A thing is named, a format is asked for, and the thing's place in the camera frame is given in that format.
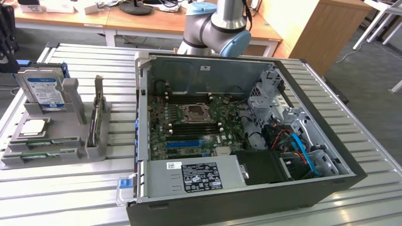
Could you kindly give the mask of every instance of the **aluminum table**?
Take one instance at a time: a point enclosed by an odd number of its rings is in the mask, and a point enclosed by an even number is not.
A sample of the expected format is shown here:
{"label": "aluminum table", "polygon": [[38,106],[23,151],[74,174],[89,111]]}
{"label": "aluminum table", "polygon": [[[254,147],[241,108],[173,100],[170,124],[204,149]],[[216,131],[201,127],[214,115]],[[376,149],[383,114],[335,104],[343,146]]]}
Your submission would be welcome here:
{"label": "aluminum table", "polygon": [[[66,62],[70,77],[78,79],[77,91],[82,101],[93,100],[94,76],[104,77],[105,98],[112,103],[106,159],[93,163],[0,171],[1,226],[129,225],[125,207],[117,207],[114,199],[116,181],[133,171],[136,51],[133,48],[73,44],[43,49],[37,62]],[[368,176],[351,189],[333,193],[312,208],[212,225],[400,225],[400,166],[309,66],[299,60],[280,61]],[[286,93],[297,106],[288,89]],[[0,149],[5,147],[14,123],[21,118],[23,100],[19,90],[0,120]]]}

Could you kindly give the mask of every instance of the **blue hard drive label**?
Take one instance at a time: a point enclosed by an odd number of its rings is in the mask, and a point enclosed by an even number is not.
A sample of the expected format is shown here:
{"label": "blue hard drive label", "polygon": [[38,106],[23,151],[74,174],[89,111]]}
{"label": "blue hard drive label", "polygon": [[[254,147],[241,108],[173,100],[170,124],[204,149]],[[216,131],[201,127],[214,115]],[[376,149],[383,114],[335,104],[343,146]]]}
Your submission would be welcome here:
{"label": "blue hard drive label", "polygon": [[34,94],[37,103],[45,108],[59,108],[63,106],[59,86],[53,78],[27,78],[27,85]]}

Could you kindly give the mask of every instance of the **cable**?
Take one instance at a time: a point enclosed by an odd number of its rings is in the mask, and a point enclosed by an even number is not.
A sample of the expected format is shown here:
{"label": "cable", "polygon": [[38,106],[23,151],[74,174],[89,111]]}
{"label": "cable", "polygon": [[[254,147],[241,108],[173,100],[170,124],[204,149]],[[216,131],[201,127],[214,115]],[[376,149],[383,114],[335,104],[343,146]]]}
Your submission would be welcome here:
{"label": "cable", "polygon": [[129,40],[129,37],[128,37],[128,39],[125,39],[125,37],[126,37],[126,35],[121,35],[122,40],[126,41],[126,42],[129,43],[129,41],[130,41],[130,40]]}
{"label": "cable", "polygon": [[165,80],[157,79],[157,80],[153,82],[153,92],[154,92],[154,94],[156,94],[156,84],[157,84],[157,82],[162,82],[162,84],[165,84]]}
{"label": "cable", "polygon": [[0,91],[10,91],[10,90],[14,90],[14,88],[13,89],[0,89]]}
{"label": "cable", "polygon": [[308,157],[308,155],[307,155],[307,152],[305,152],[305,149],[304,149],[304,146],[303,146],[303,144],[301,144],[301,141],[300,141],[299,137],[296,136],[295,133],[291,133],[289,135],[291,135],[292,138],[296,140],[296,144],[297,144],[299,148],[301,149],[301,152],[303,152],[303,155],[304,155],[304,157],[305,157],[305,160],[307,160],[307,163],[308,163],[308,166],[309,166],[311,171],[312,171],[317,176],[320,176],[320,173],[319,173],[317,170],[315,169],[313,163],[312,163],[311,160],[309,160],[309,157]]}
{"label": "cable", "polygon": [[173,11],[173,12],[162,11],[162,10],[160,10],[157,7],[152,7],[152,9],[154,9],[154,10],[157,10],[157,11],[160,11],[160,12],[164,12],[164,13],[177,13],[177,12],[178,12],[178,11]]}
{"label": "cable", "polygon": [[341,57],[341,59],[340,59],[339,61],[335,61],[335,63],[336,63],[336,64],[340,63],[340,62],[345,59],[347,56],[349,56],[351,54],[355,54],[355,53],[359,51],[359,49],[361,48],[361,46],[363,46],[365,43],[367,43],[367,41],[364,41],[364,42],[360,44],[360,46],[357,47],[357,49],[356,49],[355,51],[347,53],[347,54]]}
{"label": "cable", "polygon": [[307,165],[307,161],[305,161],[304,157],[300,155],[300,153],[297,153],[297,152],[291,152],[291,153],[296,154],[300,157],[300,159],[303,160],[304,165]]}
{"label": "cable", "polygon": [[181,0],[181,1],[164,0],[164,1],[172,3],[173,5],[168,6],[161,0],[158,0],[158,2],[161,3],[161,5],[164,5],[164,7],[166,7],[166,8],[173,8],[178,4],[178,2],[182,2],[184,0]]}
{"label": "cable", "polygon": [[0,85],[0,86],[3,86],[3,87],[17,87],[18,85]]}
{"label": "cable", "polygon": [[250,16],[250,12],[249,12],[249,8],[246,6],[246,1],[242,0],[242,5],[244,5],[244,10],[245,10],[245,17],[249,21],[249,28],[248,28],[248,31],[250,31],[250,28],[252,28],[252,16]]}
{"label": "cable", "polygon": [[402,60],[399,57],[396,57],[391,52],[388,52],[380,45],[377,45],[376,43],[373,43],[373,45],[376,45],[385,53],[391,54],[397,60]]}
{"label": "cable", "polygon": [[144,45],[144,43],[145,43],[145,41],[146,41],[146,38],[148,38],[148,37],[145,37],[145,39],[142,40],[142,43],[141,43],[138,46]]}
{"label": "cable", "polygon": [[250,10],[253,10],[253,14],[250,14],[250,16],[254,16],[256,13],[257,13],[257,10],[256,10],[254,8],[252,8],[250,6],[248,6],[248,8],[249,8]]}
{"label": "cable", "polygon": [[10,90],[10,94],[11,94],[13,96],[17,95],[15,93],[13,93],[14,90],[19,90],[19,87],[15,87],[15,88],[13,88],[13,89]]}
{"label": "cable", "polygon": [[160,44],[160,46],[158,46],[158,48],[157,48],[157,49],[160,49],[160,48],[161,48],[161,45],[162,45],[162,43],[164,43],[164,39],[161,39],[161,44]]}
{"label": "cable", "polygon": [[252,132],[252,133],[248,135],[246,139],[248,139],[253,134],[257,134],[257,135],[262,138],[262,134],[261,134],[260,132]]}
{"label": "cable", "polygon": [[249,117],[244,116],[244,115],[242,115],[242,116],[238,116],[238,117],[237,117],[237,120],[240,121],[241,118],[245,118],[249,122],[252,122],[252,119],[250,119]]}
{"label": "cable", "polygon": [[229,86],[228,89],[222,93],[226,94],[228,91],[230,91],[232,88],[237,88],[241,91],[241,93],[245,94],[245,92],[242,91],[241,87],[238,87],[238,86]]}
{"label": "cable", "polygon": [[277,136],[276,136],[276,138],[274,138],[274,141],[273,141],[273,144],[272,144],[270,148],[274,147],[274,144],[276,144],[276,142],[277,142],[278,136],[280,136],[280,134],[281,134],[284,131],[291,132],[291,130],[288,130],[288,129],[280,130],[280,132],[277,133]]}
{"label": "cable", "polygon": [[233,106],[230,109],[228,109],[228,113],[236,108],[236,106],[238,106],[248,98],[240,100]]}
{"label": "cable", "polygon": [[312,141],[311,141],[311,138],[309,138],[309,135],[308,135],[308,132],[307,132],[305,126],[304,126],[304,124],[303,124],[301,120],[299,120],[299,122],[300,122],[300,126],[303,127],[303,132],[304,132],[304,134],[305,134],[305,137],[307,137],[308,143],[309,143],[309,145],[311,145],[309,147],[312,147],[312,146],[313,146],[313,143],[312,143]]}

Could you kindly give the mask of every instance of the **gray floor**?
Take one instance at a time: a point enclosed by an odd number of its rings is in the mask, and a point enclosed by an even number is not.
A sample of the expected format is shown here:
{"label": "gray floor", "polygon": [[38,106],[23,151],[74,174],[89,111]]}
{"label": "gray floor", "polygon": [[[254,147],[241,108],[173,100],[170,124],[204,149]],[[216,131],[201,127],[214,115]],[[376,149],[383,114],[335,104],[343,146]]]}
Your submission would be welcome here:
{"label": "gray floor", "polygon": [[[337,59],[351,51],[351,46],[361,35],[357,30],[343,48]],[[105,45],[104,37],[96,34],[42,31],[31,29],[18,30],[19,51],[18,59],[31,61],[38,57],[46,41],[61,43]],[[172,49],[180,44],[178,40],[158,38],[130,38],[130,44],[124,44],[121,37],[116,39],[118,47],[138,47]],[[325,77],[349,99],[348,108],[379,140],[389,154],[402,164],[402,92],[391,94],[389,89],[402,80],[402,62],[385,53],[379,46],[364,44],[360,51],[349,55],[345,60],[333,64]],[[0,76],[0,84],[15,84],[7,75]],[[7,91],[0,91],[0,115],[3,114],[11,100]]]}

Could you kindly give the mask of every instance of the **barcode sticker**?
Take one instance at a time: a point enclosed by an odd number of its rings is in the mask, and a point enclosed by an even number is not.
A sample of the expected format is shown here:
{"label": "barcode sticker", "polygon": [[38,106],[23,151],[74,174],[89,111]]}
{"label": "barcode sticker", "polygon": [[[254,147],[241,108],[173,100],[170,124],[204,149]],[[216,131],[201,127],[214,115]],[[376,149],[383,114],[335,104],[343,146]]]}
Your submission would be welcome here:
{"label": "barcode sticker", "polygon": [[101,25],[97,25],[97,24],[83,24],[83,26],[86,26],[86,27],[102,27]]}
{"label": "barcode sticker", "polygon": [[168,170],[181,169],[181,162],[180,161],[177,161],[177,162],[166,162],[165,163],[165,168]]}

